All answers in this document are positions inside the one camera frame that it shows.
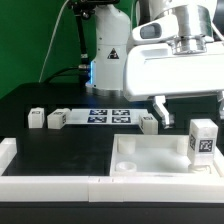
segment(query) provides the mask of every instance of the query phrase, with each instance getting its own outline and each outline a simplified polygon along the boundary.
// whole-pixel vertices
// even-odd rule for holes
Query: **white card with markers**
[[[66,124],[134,125],[147,109],[73,109]]]

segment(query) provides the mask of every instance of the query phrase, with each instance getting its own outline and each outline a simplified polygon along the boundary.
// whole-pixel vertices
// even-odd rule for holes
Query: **black tabletop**
[[[31,108],[147,109],[160,122],[152,102],[91,95],[78,84],[23,84],[0,100],[0,138],[14,137],[18,153],[5,176],[107,176],[114,134],[142,134],[137,125],[66,125],[61,130],[28,128]],[[167,100],[176,124],[159,134],[184,134],[191,119],[210,118],[219,126],[217,146],[224,152],[223,124],[215,96]],[[220,223],[224,205],[198,203],[0,203],[0,223]]]

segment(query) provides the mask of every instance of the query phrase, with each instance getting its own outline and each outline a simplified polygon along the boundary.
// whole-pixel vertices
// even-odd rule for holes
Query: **robot end effector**
[[[217,1],[209,3],[211,5],[204,4],[203,0],[193,4],[186,0],[182,1],[183,5],[175,0],[141,2],[152,10],[152,22],[135,28],[129,38],[125,97],[130,101],[153,99],[155,110],[168,128],[174,124],[174,118],[163,105],[166,97],[217,94],[221,101],[220,117],[224,119],[224,82],[220,80],[220,72],[224,70],[224,45],[214,43],[211,22]]]

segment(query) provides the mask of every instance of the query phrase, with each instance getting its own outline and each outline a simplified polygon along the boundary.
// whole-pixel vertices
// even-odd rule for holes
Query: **white cube with marker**
[[[158,121],[152,114],[140,114],[139,127],[145,135],[158,135]]]
[[[47,123],[49,129],[61,129],[67,121],[70,114],[70,109],[57,109],[47,116]]]
[[[218,126],[212,120],[191,120],[187,156],[192,165],[213,164],[217,134]]]
[[[28,115],[29,128],[42,128],[44,124],[44,108],[32,108]]]

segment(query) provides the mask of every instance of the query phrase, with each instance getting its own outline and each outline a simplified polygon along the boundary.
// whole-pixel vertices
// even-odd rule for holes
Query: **green background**
[[[0,98],[20,84],[39,81],[55,22],[64,2],[1,0]],[[131,5],[131,0],[121,0],[116,7],[130,16]],[[83,25],[88,53],[93,59],[96,48],[94,16]],[[62,68],[79,63],[77,26],[73,12],[66,7],[42,80]]]

